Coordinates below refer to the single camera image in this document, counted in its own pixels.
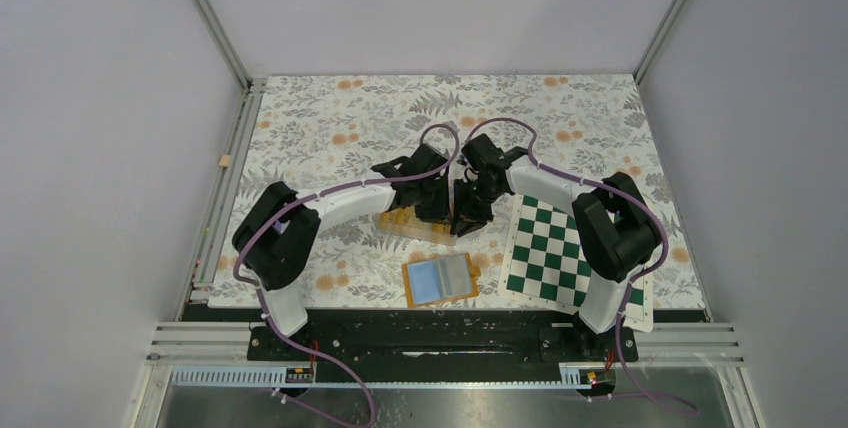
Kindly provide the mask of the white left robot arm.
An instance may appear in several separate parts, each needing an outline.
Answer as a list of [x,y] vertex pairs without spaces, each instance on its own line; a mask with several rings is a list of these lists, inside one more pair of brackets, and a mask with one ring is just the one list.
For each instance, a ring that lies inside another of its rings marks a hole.
[[346,182],[300,194],[282,181],[269,185],[232,236],[239,268],[253,273],[245,283],[258,290],[260,305],[276,327],[272,346],[288,359],[309,349],[303,295],[296,284],[318,235],[362,216],[398,208],[427,207],[447,218],[446,172],[452,159],[422,143],[410,156],[377,164],[376,178]]

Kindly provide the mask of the clear box of orange blocks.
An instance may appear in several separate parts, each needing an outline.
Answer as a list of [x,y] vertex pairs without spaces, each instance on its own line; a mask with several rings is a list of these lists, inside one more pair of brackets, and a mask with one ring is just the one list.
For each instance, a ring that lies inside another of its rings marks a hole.
[[457,237],[450,233],[449,224],[422,221],[413,207],[379,213],[374,224],[378,231],[432,244],[454,246],[457,242]]

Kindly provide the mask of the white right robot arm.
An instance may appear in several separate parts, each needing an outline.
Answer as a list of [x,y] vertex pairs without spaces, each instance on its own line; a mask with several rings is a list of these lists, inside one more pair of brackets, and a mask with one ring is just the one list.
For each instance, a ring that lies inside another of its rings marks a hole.
[[591,270],[588,291],[577,311],[575,350],[597,360],[613,346],[632,283],[667,257],[668,237],[647,207],[635,181],[616,173],[602,181],[565,173],[533,158],[528,149],[505,151],[485,134],[461,149],[461,165],[472,176],[453,184],[451,232],[457,237],[492,221],[492,206],[505,195],[526,195],[572,217]]

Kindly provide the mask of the orange leather card holder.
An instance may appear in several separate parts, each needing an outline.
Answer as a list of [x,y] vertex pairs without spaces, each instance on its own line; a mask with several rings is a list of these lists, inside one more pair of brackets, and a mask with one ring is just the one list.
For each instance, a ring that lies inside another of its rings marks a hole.
[[402,266],[402,276],[408,308],[419,308],[445,302],[453,302],[455,300],[474,298],[479,295],[478,280],[481,276],[481,271],[480,268],[473,263],[472,257],[469,253],[450,254],[423,261],[435,261],[438,264],[442,295],[438,301],[415,305],[411,298],[407,266],[422,261],[406,263]]

